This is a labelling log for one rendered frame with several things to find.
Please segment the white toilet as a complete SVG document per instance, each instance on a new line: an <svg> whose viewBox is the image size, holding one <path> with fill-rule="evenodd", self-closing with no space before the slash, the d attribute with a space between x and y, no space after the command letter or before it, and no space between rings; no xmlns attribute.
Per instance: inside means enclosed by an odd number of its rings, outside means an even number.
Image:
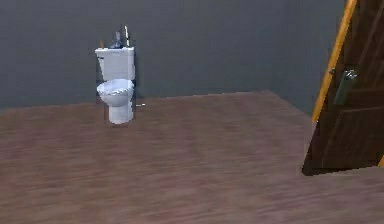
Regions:
<svg viewBox="0 0 384 224"><path fill-rule="evenodd" d="M108 106L109 121L113 124L127 123L133 119L135 48L97 48L95 54L103 80L96 90Z"/></svg>

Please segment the grey blue spray bottle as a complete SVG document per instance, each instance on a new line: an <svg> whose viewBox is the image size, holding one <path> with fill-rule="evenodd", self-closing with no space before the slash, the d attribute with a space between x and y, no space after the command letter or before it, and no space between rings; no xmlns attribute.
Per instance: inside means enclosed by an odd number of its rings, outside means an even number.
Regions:
<svg viewBox="0 0 384 224"><path fill-rule="evenodd" d="M122 48L122 40L121 33L119 31L115 32L115 41L110 46L111 49L121 49Z"/></svg>

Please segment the dark brown room door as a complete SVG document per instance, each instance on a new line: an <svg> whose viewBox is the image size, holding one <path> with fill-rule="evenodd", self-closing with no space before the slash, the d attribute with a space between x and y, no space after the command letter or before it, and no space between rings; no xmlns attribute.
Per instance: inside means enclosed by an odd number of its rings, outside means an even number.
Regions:
<svg viewBox="0 0 384 224"><path fill-rule="evenodd" d="M333 103L344 70L357 80L343 105ZM384 0L346 0L315 103L308 176L377 166L384 161Z"/></svg>

